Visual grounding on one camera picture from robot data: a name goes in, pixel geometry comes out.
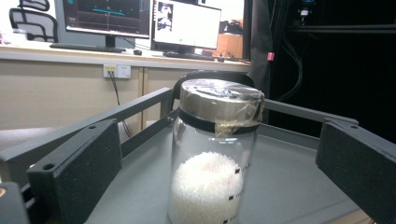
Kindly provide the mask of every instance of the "keyboard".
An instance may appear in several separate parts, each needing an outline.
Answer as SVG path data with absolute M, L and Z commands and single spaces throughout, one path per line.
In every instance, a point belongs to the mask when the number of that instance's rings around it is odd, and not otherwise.
M 111 53 L 121 53 L 125 51 L 125 49 L 91 46 L 91 45 L 65 44 L 65 43 L 53 43 L 50 44 L 49 47 L 53 49 L 76 49 L 76 50 L 100 51 L 100 52 L 111 52 Z
M 163 56 L 169 57 L 169 58 L 215 61 L 215 59 L 210 57 L 210 56 L 204 56 L 204 55 L 201 55 L 201 54 L 177 53 L 177 52 L 174 52 L 174 51 L 164 52 Z

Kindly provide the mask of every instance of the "monitor screen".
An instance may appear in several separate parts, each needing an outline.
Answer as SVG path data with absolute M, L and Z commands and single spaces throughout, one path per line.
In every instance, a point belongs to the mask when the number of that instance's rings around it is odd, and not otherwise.
M 221 10 L 181 2 L 154 0 L 154 43 L 216 49 Z
M 107 45 L 115 45 L 114 36 L 149 38 L 150 0 L 63 0 L 63 3 L 66 31 L 106 35 Z

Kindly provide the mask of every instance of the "black cable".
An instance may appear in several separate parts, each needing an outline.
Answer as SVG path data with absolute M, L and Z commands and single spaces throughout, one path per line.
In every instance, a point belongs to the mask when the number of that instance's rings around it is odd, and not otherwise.
M 134 43 L 134 42 L 128 40 L 128 39 L 125 38 L 125 37 L 117 37 L 117 38 L 120 38 L 120 39 L 125 40 L 126 42 L 128 42 L 128 44 L 134 46 L 135 49 L 147 49 L 147 50 L 150 50 L 150 47 L 144 46 L 144 45 L 141 45 L 141 44 L 136 44 L 136 43 Z
M 213 53 L 217 53 L 219 56 L 214 57 L 224 57 L 225 60 L 232 61 L 232 62 L 245 62 L 246 60 L 235 58 L 235 56 L 227 50 L 222 51 L 213 51 Z
M 286 48 L 284 45 L 282 45 L 282 48 L 289 54 L 289 56 L 296 62 L 297 66 L 298 66 L 298 77 L 297 77 L 296 84 L 290 91 L 288 91 L 287 93 L 283 94 L 282 96 L 276 98 L 276 100 L 280 101 L 280 102 L 284 102 L 284 101 L 288 100 L 292 95 L 294 95 L 300 89 L 301 84 L 303 83 L 302 59 L 297 54 L 297 51 L 295 50 L 295 48 L 291 45 L 291 43 L 285 36 L 283 37 L 283 41 L 286 44 Z
M 110 76 L 111 82 L 113 83 L 114 91 L 116 92 L 116 96 L 117 96 L 117 103 L 118 103 L 118 105 L 120 105 L 119 90 L 117 88 L 117 83 L 116 83 L 116 79 L 114 77 L 114 72 L 108 71 L 107 73 Z M 125 119 L 122 121 L 122 126 L 123 126 L 123 129 L 124 129 L 126 135 L 128 137 L 131 137 L 132 136 L 131 131 L 130 131 L 128 124 L 125 122 Z

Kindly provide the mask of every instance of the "desk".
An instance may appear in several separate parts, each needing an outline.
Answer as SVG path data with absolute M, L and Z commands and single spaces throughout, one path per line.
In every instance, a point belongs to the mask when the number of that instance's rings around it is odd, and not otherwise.
M 29 47 L 0 45 L 0 130 L 62 127 L 114 107 L 116 94 L 110 79 L 103 77 L 103 64 L 132 66 L 130 79 L 117 79 L 121 103 L 173 88 L 192 70 L 249 69 L 244 63 L 172 59 L 149 50 L 135 56 L 132 49 L 106 53 L 28 43 Z M 152 108 L 128 119 L 132 132 L 139 132 L 147 119 L 158 119 L 157 111 Z

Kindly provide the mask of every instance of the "white granules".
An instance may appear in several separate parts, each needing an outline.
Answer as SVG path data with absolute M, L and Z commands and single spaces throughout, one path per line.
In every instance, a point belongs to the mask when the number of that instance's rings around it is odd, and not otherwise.
M 216 152 L 204 152 L 181 164 L 172 183 L 172 223 L 233 223 L 244 182 L 239 170 L 233 159 Z

